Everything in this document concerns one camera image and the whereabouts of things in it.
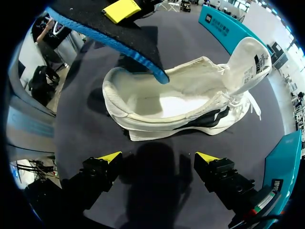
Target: shoe insole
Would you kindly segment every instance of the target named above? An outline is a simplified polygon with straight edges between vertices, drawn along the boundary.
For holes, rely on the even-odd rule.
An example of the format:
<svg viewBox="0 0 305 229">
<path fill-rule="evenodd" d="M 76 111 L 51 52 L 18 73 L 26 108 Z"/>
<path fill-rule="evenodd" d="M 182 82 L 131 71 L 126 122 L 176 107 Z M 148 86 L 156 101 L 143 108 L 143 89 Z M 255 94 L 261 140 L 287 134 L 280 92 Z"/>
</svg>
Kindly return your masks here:
<svg viewBox="0 0 305 229">
<path fill-rule="evenodd" d="M 132 57 L 168 83 L 156 44 L 134 22 L 114 24 L 102 14 L 106 0 L 56 0 L 46 11 L 58 23 Z"/>
</svg>

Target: teal barrier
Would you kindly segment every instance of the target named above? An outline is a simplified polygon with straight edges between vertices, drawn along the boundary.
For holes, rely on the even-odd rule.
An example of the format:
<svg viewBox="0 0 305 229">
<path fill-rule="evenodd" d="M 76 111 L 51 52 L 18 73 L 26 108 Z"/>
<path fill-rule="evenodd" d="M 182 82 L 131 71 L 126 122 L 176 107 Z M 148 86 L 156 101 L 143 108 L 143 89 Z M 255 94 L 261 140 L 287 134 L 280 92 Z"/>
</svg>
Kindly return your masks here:
<svg viewBox="0 0 305 229">
<path fill-rule="evenodd" d="M 301 131 L 298 130 L 283 136 L 274 150 L 266 157 L 263 186 L 269 185 L 282 194 L 274 209 L 269 213 L 271 215 L 281 213 L 294 189 L 301 161 L 301 134 Z"/>
<path fill-rule="evenodd" d="M 250 37 L 253 37 L 253 38 L 257 39 L 260 43 L 262 43 L 262 44 L 268 49 L 268 47 L 265 45 L 265 43 L 264 43 L 261 39 L 259 39 L 258 36 L 256 36 L 256 34 L 255 34 L 254 32 L 252 32 L 251 30 L 249 30 L 248 27 L 246 27 L 244 24 L 242 24 L 239 20 L 237 20 L 237 19 L 231 17 L 230 15 L 228 15 L 228 14 L 226 14 L 226 13 L 224 13 L 224 12 L 221 12 L 221 11 L 219 11 L 219 12 L 220 12 L 221 14 L 223 14 L 224 16 L 226 16 L 228 19 L 234 21 L 234 22 L 235 22 L 237 25 L 239 25 L 243 30 L 245 30 L 245 31 L 249 34 Z"/>
<path fill-rule="evenodd" d="M 238 43 L 245 37 L 253 37 L 266 45 L 240 21 L 216 9 L 203 6 L 199 23 L 201 23 L 232 54 Z M 301 158 L 301 131 L 283 136 L 278 145 L 265 159 L 263 186 L 269 185 L 279 190 L 281 197 L 270 214 L 278 215 L 287 203 L 295 185 Z"/>
<path fill-rule="evenodd" d="M 199 16 L 199 23 L 214 35 L 229 54 L 233 53 L 237 44 L 245 37 L 253 37 L 267 48 L 245 25 L 214 8 L 203 5 Z"/>
</svg>

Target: person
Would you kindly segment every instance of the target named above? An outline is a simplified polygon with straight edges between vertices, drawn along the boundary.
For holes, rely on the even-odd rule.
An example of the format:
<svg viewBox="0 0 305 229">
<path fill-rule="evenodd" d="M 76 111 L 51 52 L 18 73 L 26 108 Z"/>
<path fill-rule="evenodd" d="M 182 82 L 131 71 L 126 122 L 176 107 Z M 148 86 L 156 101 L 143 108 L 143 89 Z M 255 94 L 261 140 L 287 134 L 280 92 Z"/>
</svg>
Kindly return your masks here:
<svg viewBox="0 0 305 229">
<path fill-rule="evenodd" d="M 54 35 L 54 26 L 55 20 L 48 14 L 44 13 L 39 16 L 32 26 L 34 42 L 37 45 L 43 45 L 43 43 L 45 43 L 53 49 L 64 62 L 71 66 L 78 51 L 83 45 L 83 41 L 77 32 L 72 31 L 67 27 L 64 27 L 57 35 Z"/>
<path fill-rule="evenodd" d="M 295 107 L 298 107 L 298 106 L 302 106 L 302 101 L 304 99 L 304 93 L 303 92 L 300 92 L 299 94 L 297 94 L 297 97 L 298 97 L 298 101 L 296 101 L 295 103 Z"/>
<path fill-rule="evenodd" d="M 71 29 L 65 27 L 59 34 L 54 35 L 54 25 L 54 19 L 48 14 L 38 17 L 32 27 L 34 41 L 37 43 L 42 43 L 42 41 L 44 41 L 52 49 L 57 49 L 60 43 L 71 33 Z"/>
<path fill-rule="evenodd" d="M 299 99 L 303 99 L 304 95 L 304 92 L 300 92 L 297 96 L 299 97 Z"/>
<path fill-rule="evenodd" d="M 219 9 L 219 8 L 220 8 L 220 1 L 217 2 L 216 8 L 217 8 L 218 10 L 220 10 L 220 9 Z"/>
</svg>

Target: cable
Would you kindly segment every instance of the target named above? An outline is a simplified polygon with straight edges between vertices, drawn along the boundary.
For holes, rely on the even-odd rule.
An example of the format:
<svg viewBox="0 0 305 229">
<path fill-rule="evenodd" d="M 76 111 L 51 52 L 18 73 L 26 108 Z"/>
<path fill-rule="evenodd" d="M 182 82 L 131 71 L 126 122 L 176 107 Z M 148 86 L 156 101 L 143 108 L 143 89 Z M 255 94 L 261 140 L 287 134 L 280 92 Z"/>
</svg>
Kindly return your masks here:
<svg viewBox="0 0 305 229">
<path fill-rule="evenodd" d="M 254 219 L 251 219 L 249 221 L 245 221 L 245 223 L 243 225 L 237 226 L 234 229 L 247 229 L 255 223 L 260 223 L 260 222 L 267 221 L 267 220 L 272 220 L 272 219 L 280 219 L 281 217 L 282 216 L 280 216 L 280 215 L 269 215 L 269 216 L 254 218 Z"/>
<path fill-rule="evenodd" d="M 31 172 L 31 173 L 34 173 L 34 174 L 38 174 L 38 175 L 42 175 L 42 176 L 46 176 L 46 177 L 52 177 L 52 178 L 55 178 L 55 179 L 59 179 L 58 177 L 45 174 L 44 172 L 41 173 L 37 169 L 26 169 L 26 168 L 20 168 L 20 167 L 19 167 L 19 169 L 20 170 L 24 170 L 24 171 L 28 171 L 28 172 Z"/>
</svg>

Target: black bag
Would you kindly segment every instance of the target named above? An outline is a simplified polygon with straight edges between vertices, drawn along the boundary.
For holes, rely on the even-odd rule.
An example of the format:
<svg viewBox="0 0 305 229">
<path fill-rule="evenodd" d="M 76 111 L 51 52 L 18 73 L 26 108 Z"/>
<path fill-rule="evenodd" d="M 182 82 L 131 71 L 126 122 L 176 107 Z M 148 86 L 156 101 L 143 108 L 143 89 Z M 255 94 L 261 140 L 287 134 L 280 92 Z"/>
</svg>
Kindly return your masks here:
<svg viewBox="0 0 305 229">
<path fill-rule="evenodd" d="M 59 80 L 59 76 L 52 68 L 38 66 L 29 82 L 29 91 L 34 99 L 46 106 L 53 98 Z"/>
</svg>

